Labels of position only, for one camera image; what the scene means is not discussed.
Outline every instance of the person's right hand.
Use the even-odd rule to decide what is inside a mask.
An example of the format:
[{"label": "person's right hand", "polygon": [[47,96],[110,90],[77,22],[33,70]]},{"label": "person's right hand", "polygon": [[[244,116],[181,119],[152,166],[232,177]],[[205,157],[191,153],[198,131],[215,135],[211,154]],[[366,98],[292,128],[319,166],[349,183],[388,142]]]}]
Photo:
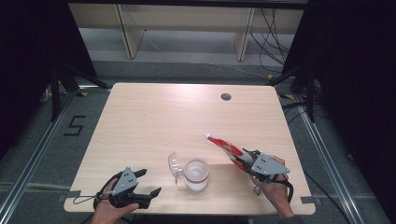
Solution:
[{"label": "person's right hand", "polygon": [[[276,156],[271,156],[275,161],[285,165],[285,161]],[[294,214],[291,210],[289,201],[288,201],[288,188],[279,183],[264,183],[260,182],[258,179],[250,176],[253,183],[258,186],[265,197],[271,202],[271,204],[275,207],[276,211],[279,213],[282,219],[293,217]],[[282,181],[287,180],[288,175],[278,175],[276,180]]]}]

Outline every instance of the table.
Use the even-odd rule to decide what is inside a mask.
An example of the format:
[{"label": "table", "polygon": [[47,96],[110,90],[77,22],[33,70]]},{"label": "table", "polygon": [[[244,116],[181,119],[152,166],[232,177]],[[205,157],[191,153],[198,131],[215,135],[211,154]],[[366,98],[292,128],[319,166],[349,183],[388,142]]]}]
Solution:
[{"label": "table", "polygon": [[[231,100],[223,100],[223,93]],[[267,215],[275,208],[253,191],[248,175],[236,168],[204,132],[248,150],[258,149],[286,160],[294,186],[295,214],[311,215],[311,196],[276,91],[268,86],[117,83],[93,133],[71,191],[94,195],[119,171],[147,169],[136,193],[162,187],[149,209],[137,214]],[[210,167],[203,191],[175,185],[168,155],[181,162],[205,159]],[[68,212],[92,212],[92,201],[64,204]]]}]

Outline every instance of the clear lid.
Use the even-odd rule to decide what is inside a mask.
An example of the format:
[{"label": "clear lid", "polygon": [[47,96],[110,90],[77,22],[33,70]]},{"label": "clear lid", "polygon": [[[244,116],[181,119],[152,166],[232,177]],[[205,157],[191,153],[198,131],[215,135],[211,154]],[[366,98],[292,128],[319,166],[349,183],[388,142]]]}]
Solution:
[{"label": "clear lid", "polygon": [[178,161],[178,156],[176,152],[169,154],[168,156],[169,169],[171,170],[172,175],[175,177],[175,182],[177,184],[177,180],[183,178],[183,166]]}]

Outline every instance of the transparent container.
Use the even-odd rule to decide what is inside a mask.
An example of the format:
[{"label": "transparent container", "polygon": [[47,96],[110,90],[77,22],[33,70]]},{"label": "transparent container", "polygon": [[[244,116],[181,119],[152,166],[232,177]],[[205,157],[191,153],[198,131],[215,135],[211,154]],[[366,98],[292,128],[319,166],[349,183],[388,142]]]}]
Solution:
[{"label": "transparent container", "polygon": [[168,156],[169,168],[177,180],[183,178],[189,189],[202,190],[206,187],[209,177],[209,165],[203,159],[192,159],[183,167],[176,152]]}]

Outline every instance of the black tape marking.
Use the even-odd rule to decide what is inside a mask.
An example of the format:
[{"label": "black tape marking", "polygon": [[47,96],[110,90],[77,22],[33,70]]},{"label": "black tape marking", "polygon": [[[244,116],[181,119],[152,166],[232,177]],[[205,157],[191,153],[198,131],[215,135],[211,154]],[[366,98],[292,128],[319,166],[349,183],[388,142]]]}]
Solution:
[{"label": "black tape marking", "polygon": [[85,119],[87,116],[74,116],[72,120],[69,123],[69,128],[78,128],[77,133],[64,133],[64,136],[79,136],[81,133],[82,128],[84,127],[83,125],[74,125],[73,122],[75,119]]}]

